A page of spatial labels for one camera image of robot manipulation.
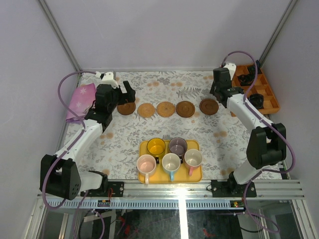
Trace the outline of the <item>dark wooden coaster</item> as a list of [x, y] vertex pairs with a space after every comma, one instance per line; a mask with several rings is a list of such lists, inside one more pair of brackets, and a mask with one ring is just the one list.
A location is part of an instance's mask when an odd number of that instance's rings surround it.
[[136, 109], [136, 104], [133, 103], [126, 103], [123, 105], [117, 105], [117, 110], [121, 115], [127, 116], [131, 115]]

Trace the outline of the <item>brown wooden coaster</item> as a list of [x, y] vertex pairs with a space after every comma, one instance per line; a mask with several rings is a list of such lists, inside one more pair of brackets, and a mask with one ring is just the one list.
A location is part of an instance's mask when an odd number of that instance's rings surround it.
[[195, 113], [195, 106], [189, 101], [182, 101], [176, 105], [176, 113], [183, 118], [189, 118]]
[[214, 115], [219, 110], [218, 102], [213, 99], [203, 99], [200, 102], [199, 108], [205, 115]]

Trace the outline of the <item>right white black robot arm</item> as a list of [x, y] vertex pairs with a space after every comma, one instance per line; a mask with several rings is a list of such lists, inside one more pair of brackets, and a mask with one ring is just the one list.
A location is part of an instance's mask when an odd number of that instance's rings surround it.
[[234, 113], [250, 133], [246, 157], [247, 160], [237, 168], [227, 184], [228, 193], [239, 196], [245, 191], [245, 184], [266, 166], [276, 165], [286, 159], [286, 128], [283, 124], [274, 124], [264, 117], [245, 97], [240, 87], [233, 87], [230, 67], [213, 70], [213, 84], [210, 93], [219, 103]]

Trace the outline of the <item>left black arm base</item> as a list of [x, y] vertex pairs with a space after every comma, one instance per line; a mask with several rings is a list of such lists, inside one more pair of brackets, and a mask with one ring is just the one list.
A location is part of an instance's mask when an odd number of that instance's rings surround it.
[[108, 175], [98, 171], [88, 171], [80, 174], [80, 195], [87, 197], [123, 197], [124, 182], [109, 181]]

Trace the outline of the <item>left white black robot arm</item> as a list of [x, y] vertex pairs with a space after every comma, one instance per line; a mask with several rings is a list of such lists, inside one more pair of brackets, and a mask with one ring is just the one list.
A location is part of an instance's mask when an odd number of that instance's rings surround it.
[[90, 191], [100, 197], [108, 193], [106, 174], [93, 170], [79, 172], [78, 165], [91, 144], [111, 123], [114, 109], [135, 102], [135, 90], [128, 81], [123, 84], [125, 92], [110, 84], [98, 85], [95, 100], [84, 117], [82, 128], [54, 155], [44, 155], [40, 167], [40, 190], [43, 195], [73, 200], [83, 191]]

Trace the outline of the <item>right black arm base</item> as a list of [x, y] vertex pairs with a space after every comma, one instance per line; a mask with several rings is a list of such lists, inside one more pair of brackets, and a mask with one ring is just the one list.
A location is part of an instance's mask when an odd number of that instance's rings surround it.
[[238, 184], [235, 180], [234, 172], [232, 171], [226, 181], [211, 180], [212, 196], [214, 198], [243, 198], [247, 185], [248, 182]]

